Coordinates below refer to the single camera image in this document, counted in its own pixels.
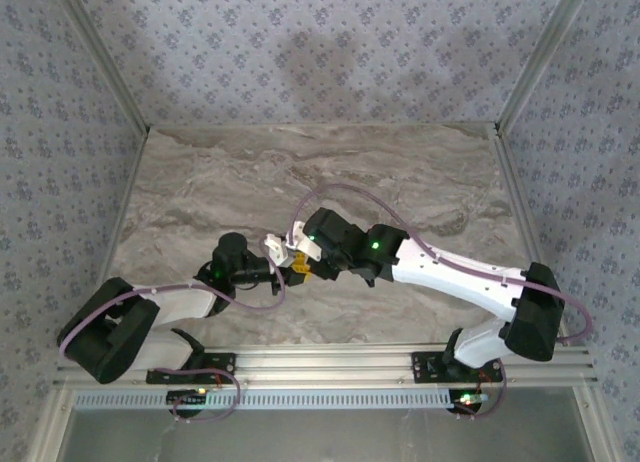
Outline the aluminium mounting rail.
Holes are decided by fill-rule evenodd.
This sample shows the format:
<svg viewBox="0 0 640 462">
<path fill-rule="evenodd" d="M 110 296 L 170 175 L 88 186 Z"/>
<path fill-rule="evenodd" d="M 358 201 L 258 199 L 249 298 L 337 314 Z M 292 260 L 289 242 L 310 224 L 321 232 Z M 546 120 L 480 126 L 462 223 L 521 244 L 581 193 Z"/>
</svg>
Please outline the aluminium mounting rail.
<svg viewBox="0 0 640 462">
<path fill-rule="evenodd" d="M 442 344 L 326 344 L 228 346 L 234 376 L 243 389 L 383 389 L 414 384 L 415 352 L 436 352 Z M 502 358 L 510 388 L 582 387 L 598 382 L 584 346 L 556 347 L 549 362 L 517 355 Z"/>
</svg>

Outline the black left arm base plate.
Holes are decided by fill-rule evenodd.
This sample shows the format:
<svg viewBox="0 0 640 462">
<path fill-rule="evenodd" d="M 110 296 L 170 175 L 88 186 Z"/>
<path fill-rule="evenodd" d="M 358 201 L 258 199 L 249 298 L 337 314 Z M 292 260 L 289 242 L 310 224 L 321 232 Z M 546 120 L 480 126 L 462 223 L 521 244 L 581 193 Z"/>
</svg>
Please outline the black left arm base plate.
<svg viewBox="0 0 640 462">
<path fill-rule="evenodd" d="M 236 354 L 229 352 L 201 352 L 191 355 L 179 369 L 155 369 L 146 374 L 146 383 L 150 385 L 179 384 L 222 384 L 232 382 L 211 369 L 235 374 Z"/>
</svg>

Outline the aluminium table side rail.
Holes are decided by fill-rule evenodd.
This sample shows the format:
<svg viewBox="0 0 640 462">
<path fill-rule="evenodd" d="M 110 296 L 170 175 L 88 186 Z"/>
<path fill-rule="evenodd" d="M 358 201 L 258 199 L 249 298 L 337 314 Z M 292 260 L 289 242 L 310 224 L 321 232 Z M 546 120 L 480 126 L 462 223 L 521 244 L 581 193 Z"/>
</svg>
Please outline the aluminium table side rail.
<svg viewBox="0 0 640 462">
<path fill-rule="evenodd" d="M 118 200 L 116 217 L 114 220 L 113 228 L 110 231 L 109 238 L 107 240 L 105 257 L 99 267 L 97 281 L 92 287 L 91 292 L 89 293 L 89 298 L 94 295 L 94 293 L 100 288 L 101 284 L 105 282 L 107 277 L 110 275 L 113 260 L 123 232 L 127 210 L 135 185 L 137 173 L 141 164 L 141 159 L 145 150 L 146 143 L 149 138 L 149 133 L 150 129 L 147 128 L 146 132 L 141 136 L 139 146 L 134 153 L 129 172 L 127 174 L 124 192 Z"/>
<path fill-rule="evenodd" d="M 508 142 L 500 135 L 497 124 L 489 124 L 488 127 L 490 138 L 494 143 L 496 159 L 503 178 L 503 184 L 508 194 L 515 224 L 527 259 L 530 262 L 536 261 L 544 265 L 549 265 L 540 246 L 534 219 L 511 148 Z"/>
</svg>

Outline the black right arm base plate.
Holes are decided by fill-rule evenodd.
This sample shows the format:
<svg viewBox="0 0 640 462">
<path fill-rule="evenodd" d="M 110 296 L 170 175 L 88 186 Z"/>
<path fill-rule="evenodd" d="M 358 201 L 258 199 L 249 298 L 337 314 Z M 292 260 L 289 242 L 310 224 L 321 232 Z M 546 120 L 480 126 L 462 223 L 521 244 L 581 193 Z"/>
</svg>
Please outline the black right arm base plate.
<svg viewBox="0 0 640 462">
<path fill-rule="evenodd" d="M 411 354 L 414 382 L 422 383 L 478 383 L 502 382 L 504 376 L 497 360 L 481 368 L 471 368 L 445 352 L 419 351 Z"/>
</svg>

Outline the aluminium frame post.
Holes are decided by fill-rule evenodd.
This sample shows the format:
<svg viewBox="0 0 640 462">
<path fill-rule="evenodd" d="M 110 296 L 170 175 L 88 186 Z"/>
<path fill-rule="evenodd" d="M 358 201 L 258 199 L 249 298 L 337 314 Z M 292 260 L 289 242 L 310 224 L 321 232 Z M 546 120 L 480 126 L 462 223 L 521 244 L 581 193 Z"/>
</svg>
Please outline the aluminium frame post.
<svg viewBox="0 0 640 462">
<path fill-rule="evenodd" d="M 558 0 L 551 11 L 496 121 L 500 137 L 505 137 L 512 130 L 584 2 L 585 0 Z"/>
<path fill-rule="evenodd" d="M 80 37 L 129 125 L 145 139 L 149 127 L 82 0 L 58 0 L 58 3 Z"/>
</svg>

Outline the aluminium lower frame beam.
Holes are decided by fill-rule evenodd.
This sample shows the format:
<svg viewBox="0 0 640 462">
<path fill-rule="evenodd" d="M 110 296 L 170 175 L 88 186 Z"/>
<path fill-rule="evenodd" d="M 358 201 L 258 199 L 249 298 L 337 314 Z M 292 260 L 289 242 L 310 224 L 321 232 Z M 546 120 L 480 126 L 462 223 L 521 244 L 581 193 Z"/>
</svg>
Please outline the aluminium lower frame beam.
<svg viewBox="0 0 640 462">
<path fill-rule="evenodd" d="M 583 385 L 573 392 L 594 461 L 619 462 L 623 454 L 602 391 Z"/>
<path fill-rule="evenodd" d="M 75 399 L 76 391 L 73 389 L 57 388 L 48 394 L 26 462 L 57 462 Z"/>
</svg>

